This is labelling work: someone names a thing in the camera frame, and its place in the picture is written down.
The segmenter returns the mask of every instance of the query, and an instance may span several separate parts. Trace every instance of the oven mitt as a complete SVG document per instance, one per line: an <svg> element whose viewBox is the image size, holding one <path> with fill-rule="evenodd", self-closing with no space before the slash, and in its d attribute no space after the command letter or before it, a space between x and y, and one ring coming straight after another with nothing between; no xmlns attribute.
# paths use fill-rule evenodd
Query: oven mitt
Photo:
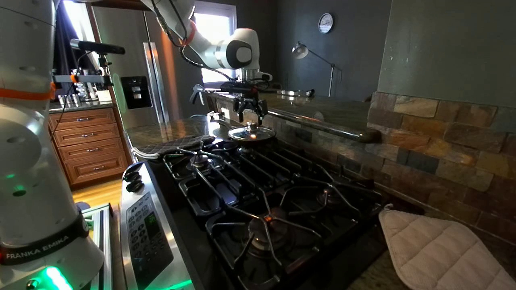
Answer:
<svg viewBox="0 0 516 290"><path fill-rule="evenodd" d="M516 290L516 281L462 223L388 207L378 219L391 264L409 288Z"/></svg>

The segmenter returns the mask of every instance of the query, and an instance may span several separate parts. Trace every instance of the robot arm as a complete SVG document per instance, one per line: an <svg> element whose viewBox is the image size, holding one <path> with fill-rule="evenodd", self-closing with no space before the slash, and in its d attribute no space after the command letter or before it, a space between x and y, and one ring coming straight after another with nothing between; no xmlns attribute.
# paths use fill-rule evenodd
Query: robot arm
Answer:
<svg viewBox="0 0 516 290"><path fill-rule="evenodd" d="M259 43L253 29L236 29L230 38L211 43L191 20L193 0L141 0L157 17L162 29L173 32L182 46L190 46L207 67L241 69L241 82L261 80Z"/></svg>

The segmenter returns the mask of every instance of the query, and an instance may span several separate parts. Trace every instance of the stainless steel refrigerator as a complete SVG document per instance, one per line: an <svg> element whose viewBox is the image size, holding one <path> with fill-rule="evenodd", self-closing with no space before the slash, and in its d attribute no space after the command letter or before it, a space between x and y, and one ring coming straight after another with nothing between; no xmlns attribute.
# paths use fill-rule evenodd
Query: stainless steel refrigerator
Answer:
<svg viewBox="0 0 516 290"><path fill-rule="evenodd" d="M99 41L120 45L125 54L107 54L109 75L124 128L156 127L206 107L191 104L199 72L180 59L149 11L93 8Z"/></svg>

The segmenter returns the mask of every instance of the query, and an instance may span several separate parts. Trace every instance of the kitchen appliance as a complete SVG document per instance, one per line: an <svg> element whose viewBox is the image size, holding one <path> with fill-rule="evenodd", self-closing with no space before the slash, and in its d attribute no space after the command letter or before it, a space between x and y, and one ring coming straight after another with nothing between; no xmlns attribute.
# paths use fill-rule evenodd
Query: kitchen appliance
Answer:
<svg viewBox="0 0 516 290"><path fill-rule="evenodd" d="M109 56L112 93L124 128L165 127L204 111L191 93L194 67L178 59L151 11L93 6L99 41L125 48Z"/></svg>
<svg viewBox="0 0 516 290"><path fill-rule="evenodd" d="M149 199L162 206L156 220L170 228L161 235L173 236L194 288L343 288L385 249L385 196L275 138L191 143L141 167ZM144 198L143 183L124 194ZM167 265L153 275L165 277Z"/></svg>

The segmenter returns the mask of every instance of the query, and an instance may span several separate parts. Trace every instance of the wooden cabinet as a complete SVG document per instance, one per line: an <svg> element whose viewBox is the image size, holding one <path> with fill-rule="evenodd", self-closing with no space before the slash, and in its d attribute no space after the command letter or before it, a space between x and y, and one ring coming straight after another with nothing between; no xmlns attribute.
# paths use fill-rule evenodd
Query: wooden cabinet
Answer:
<svg viewBox="0 0 516 290"><path fill-rule="evenodd" d="M111 107L49 114L49 130L70 186L120 175L128 164Z"/></svg>

